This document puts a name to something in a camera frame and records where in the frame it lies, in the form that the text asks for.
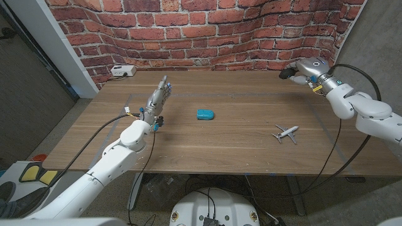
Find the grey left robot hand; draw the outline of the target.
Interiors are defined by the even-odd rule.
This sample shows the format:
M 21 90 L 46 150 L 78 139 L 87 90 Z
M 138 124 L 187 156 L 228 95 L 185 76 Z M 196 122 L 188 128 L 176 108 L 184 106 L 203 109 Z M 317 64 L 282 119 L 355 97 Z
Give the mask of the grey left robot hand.
M 155 117 L 159 116 L 163 110 L 163 105 L 171 94 L 171 85 L 167 82 L 168 76 L 165 75 L 159 83 L 157 89 L 148 98 L 143 112 L 143 121 L 152 125 Z

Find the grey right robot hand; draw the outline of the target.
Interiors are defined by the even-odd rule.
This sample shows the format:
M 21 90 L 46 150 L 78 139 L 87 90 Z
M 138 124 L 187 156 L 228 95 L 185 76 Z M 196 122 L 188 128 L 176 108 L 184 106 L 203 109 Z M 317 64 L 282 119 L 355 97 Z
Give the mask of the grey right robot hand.
M 343 83 L 330 74 L 328 61 L 321 57 L 311 57 L 288 64 L 279 75 L 299 85 L 309 85 L 314 92 L 327 95 Z

